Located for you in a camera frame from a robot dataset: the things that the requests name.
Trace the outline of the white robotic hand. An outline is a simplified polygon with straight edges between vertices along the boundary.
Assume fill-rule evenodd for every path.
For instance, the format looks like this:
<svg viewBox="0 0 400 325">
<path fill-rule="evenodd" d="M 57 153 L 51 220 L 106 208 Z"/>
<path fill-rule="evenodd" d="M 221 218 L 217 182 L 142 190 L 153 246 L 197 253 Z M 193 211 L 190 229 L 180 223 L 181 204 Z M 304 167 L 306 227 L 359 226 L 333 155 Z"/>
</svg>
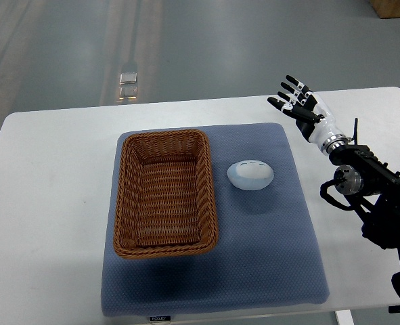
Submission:
<svg viewBox="0 0 400 325">
<path fill-rule="evenodd" d="M 286 80 L 292 85 L 285 82 L 281 82 L 280 85 L 290 94 L 279 91 L 278 100 L 268 97 L 267 101 L 286 116 L 296 120 L 296 126 L 303 137 L 309 143 L 316 144 L 320 150 L 331 150 L 343 145 L 343 132 L 336 126 L 336 119 L 324 100 L 306 84 L 289 74 L 286 75 Z M 301 106 L 297 98 L 304 97 L 305 101 L 301 101 Z"/>
</svg>

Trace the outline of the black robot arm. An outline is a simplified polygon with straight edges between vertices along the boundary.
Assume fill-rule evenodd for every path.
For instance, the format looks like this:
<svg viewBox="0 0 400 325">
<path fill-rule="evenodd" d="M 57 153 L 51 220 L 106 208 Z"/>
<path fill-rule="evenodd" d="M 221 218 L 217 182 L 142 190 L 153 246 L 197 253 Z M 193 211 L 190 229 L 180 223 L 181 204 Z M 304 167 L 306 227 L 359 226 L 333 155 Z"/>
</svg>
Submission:
<svg viewBox="0 0 400 325">
<path fill-rule="evenodd" d="M 336 166 L 331 180 L 320 187 L 320 196 L 343 211 L 354 211 L 362 220 L 362 236 L 382 249 L 397 250 L 400 262 L 400 172 L 380 162 L 357 135 L 346 136 L 323 99 L 298 79 L 287 75 L 284 92 L 267 101 L 293 118 L 304 139 L 316 144 Z M 400 298 L 400 272 L 391 284 Z M 389 313 L 400 313 L 400 305 Z"/>
</svg>

